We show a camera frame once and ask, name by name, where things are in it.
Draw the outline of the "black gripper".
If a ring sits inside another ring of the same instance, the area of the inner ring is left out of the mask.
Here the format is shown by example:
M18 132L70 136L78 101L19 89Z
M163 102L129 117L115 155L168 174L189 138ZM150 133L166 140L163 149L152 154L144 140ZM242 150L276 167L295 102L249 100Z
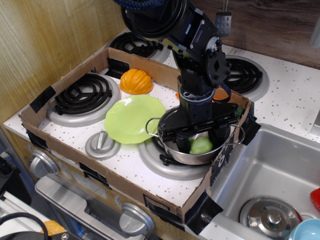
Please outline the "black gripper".
M206 102L204 105L180 103L167 110L157 126L162 143L176 143L182 153L191 150L190 139L196 134L213 131L213 146L220 147L229 137L229 126L237 122L237 103Z

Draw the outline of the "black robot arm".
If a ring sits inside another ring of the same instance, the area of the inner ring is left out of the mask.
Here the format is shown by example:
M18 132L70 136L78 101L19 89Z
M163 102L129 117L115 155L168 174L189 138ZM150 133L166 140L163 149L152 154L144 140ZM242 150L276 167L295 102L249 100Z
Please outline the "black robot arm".
M235 110L225 84L230 63L214 23L188 0L120 0L123 21L137 37L170 49L179 69L179 108L159 122L162 142L188 153L190 138L213 130Z

